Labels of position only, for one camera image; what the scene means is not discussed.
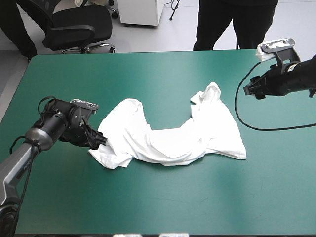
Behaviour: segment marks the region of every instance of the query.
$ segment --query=person's leg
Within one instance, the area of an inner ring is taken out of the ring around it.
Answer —
[[[233,16],[237,42],[241,49],[257,48],[272,24],[276,5],[238,6]]]
[[[193,50],[213,50],[214,44],[232,20],[231,6],[221,0],[200,0],[197,41]]]
[[[14,0],[0,0],[0,28],[17,46],[22,55],[29,59],[37,55],[35,45],[25,30]]]
[[[44,32],[46,32],[47,21],[40,10],[33,6],[29,1],[16,0],[16,3],[19,4],[26,14],[28,14],[29,17],[31,17]]]

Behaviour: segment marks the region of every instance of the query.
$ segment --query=white cabinet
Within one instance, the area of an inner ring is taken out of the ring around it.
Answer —
[[[117,0],[121,23],[157,26],[164,0]]]

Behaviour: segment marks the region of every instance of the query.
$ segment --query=wrinkled fabric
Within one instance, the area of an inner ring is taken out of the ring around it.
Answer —
[[[89,152],[109,169],[127,167],[133,158],[165,166],[187,165],[207,153],[246,159],[237,124],[220,95],[212,82],[191,98],[192,117],[180,128],[164,130],[151,129],[140,101],[125,99],[98,128],[108,138],[106,145]]]

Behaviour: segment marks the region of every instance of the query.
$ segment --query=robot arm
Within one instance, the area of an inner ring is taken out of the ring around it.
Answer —
[[[38,106],[40,119],[26,132],[23,145],[0,164],[0,237],[11,237],[14,233],[16,206],[21,203],[16,186],[41,151],[49,150],[58,139],[94,150],[106,144],[103,134],[88,124],[90,115],[99,109],[98,105],[78,99],[66,102],[54,97],[46,97],[41,102],[46,99],[51,100],[42,112]]]
[[[258,45],[257,57],[261,61],[276,58],[277,64],[262,76],[253,77],[244,87],[245,95],[264,99],[266,95],[284,96],[290,92],[309,90],[310,97],[316,92],[316,55],[300,62],[293,49],[293,39],[285,38]]]

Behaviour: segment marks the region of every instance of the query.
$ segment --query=person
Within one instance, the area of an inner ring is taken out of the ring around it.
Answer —
[[[25,0],[0,0],[0,28],[5,35],[17,46],[21,54],[30,60],[37,55],[36,47],[28,35],[17,3],[33,20],[44,29],[45,20],[40,18],[38,11]]]
[[[200,0],[193,50],[213,47],[233,20],[240,49],[256,48],[272,24],[278,0]]]

